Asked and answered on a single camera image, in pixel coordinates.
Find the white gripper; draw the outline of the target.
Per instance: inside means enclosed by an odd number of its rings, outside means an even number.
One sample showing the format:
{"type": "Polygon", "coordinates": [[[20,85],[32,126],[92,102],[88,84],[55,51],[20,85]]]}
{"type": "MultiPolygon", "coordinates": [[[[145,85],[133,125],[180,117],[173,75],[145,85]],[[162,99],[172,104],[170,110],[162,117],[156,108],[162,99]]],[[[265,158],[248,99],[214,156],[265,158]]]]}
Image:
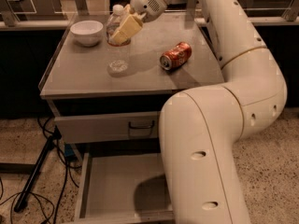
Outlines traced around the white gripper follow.
{"type": "Polygon", "coordinates": [[[120,26],[108,41],[117,46],[127,42],[142,29],[143,21],[155,21],[166,8],[167,4],[164,0],[131,0],[130,4],[124,7],[125,12],[129,15],[121,21],[120,26]]]}

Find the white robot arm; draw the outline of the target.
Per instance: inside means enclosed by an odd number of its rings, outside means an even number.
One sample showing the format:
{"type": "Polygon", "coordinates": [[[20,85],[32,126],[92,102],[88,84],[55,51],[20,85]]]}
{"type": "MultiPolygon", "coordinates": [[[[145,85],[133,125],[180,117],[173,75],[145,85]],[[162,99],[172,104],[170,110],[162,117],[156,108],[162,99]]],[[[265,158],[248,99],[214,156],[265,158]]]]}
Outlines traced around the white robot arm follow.
{"type": "MultiPolygon", "coordinates": [[[[113,37],[135,35],[172,0],[131,0],[113,37]]],[[[160,114],[159,139],[176,224],[250,224],[232,146],[271,125],[287,87],[237,0],[199,0],[223,82],[181,91],[160,114]]]]}

